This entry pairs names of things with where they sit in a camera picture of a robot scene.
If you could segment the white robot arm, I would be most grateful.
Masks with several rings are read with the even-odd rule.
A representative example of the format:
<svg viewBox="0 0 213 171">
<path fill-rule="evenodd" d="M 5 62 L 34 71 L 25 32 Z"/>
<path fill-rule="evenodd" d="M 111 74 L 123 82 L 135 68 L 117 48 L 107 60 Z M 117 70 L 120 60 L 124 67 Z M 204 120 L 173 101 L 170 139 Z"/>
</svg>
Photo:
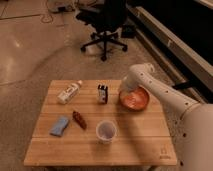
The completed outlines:
<svg viewBox="0 0 213 171">
<path fill-rule="evenodd" d="M 180 116 L 186 136 L 182 141 L 180 171 L 213 171 L 213 104 L 197 100 L 175 90 L 152 76 L 151 63 L 129 67 L 120 84 L 131 91 L 142 86 Z"/>
</svg>

